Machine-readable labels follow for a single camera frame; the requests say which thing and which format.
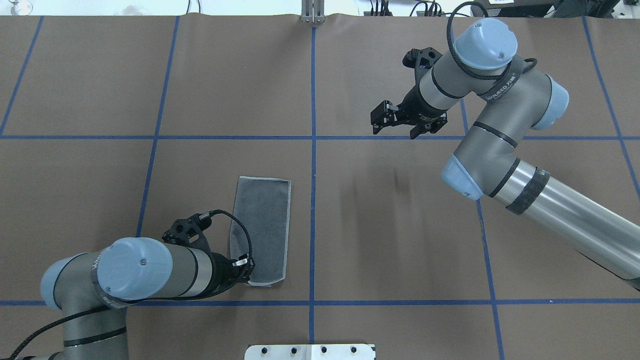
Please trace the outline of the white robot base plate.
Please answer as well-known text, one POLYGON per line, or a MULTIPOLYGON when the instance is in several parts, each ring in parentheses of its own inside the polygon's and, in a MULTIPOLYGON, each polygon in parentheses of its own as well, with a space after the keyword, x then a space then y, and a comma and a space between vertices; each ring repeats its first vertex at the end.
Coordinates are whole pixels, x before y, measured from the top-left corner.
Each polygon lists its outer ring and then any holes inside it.
POLYGON ((245 360, 376 360, 374 344, 257 344, 247 347, 245 360))

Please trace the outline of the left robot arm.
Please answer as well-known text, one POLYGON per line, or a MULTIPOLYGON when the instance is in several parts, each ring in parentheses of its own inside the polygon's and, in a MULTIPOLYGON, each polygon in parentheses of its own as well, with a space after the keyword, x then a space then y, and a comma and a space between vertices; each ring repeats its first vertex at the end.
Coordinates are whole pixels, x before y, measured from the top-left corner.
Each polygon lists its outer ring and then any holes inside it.
POLYGON ((46 359, 127 360, 129 306, 214 297, 247 282, 254 266, 251 252, 229 259, 201 241, 171 244, 148 237, 121 238, 102 251, 58 260, 39 289, 62 318, 32 333, 9 358, 18 360, 32 340, 62 325, 62 350, 46 359))

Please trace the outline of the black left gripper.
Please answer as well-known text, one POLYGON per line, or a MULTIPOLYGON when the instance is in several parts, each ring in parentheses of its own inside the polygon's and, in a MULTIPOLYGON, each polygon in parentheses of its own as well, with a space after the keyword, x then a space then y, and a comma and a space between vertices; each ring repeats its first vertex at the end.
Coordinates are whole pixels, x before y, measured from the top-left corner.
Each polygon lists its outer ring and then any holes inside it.
POLYGON ((217 296, 230 290, 238 283, 246 284, 255 268, 255 261, 249 254, 238 259, 228 259, 219 253, 213 253, 213 274, 211 296, 217 296))

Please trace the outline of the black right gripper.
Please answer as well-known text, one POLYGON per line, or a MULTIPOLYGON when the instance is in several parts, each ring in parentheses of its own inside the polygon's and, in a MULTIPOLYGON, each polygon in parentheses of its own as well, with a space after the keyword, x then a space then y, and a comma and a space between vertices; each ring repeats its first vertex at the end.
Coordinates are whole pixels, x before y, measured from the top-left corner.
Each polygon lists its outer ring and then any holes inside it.
POLYGON ((410 139, 414 140, 425 133, 438 133, 448 123, 447 112, 429 105, 414 85, 402 102, 395 106, 390 100, 383 100, 370 112, 372 134, 382 129, 400 125, 411 126, 410 139))

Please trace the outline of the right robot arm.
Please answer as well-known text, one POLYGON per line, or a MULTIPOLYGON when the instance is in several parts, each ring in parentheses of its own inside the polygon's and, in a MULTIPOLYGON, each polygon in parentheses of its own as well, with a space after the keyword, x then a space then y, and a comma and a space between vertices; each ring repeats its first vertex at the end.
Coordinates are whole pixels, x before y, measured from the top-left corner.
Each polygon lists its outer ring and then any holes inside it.
POLYGON ((495 199, 505 209, 562 236, 576 251, 633 289, 639 288, 638 225, 515 155, 528 130, 544 130, 566 111, 569 92, 523 58, 510 28, 482 17, 454 35, 446 21, 448 50, 413 48, 403 57, 414 85, 402 102, 380 102, 370 113, 372 132, 411 127, 410 138, 436 133, 462 98, 485 106, 448 158, 441 179, 462 196, 495 199))

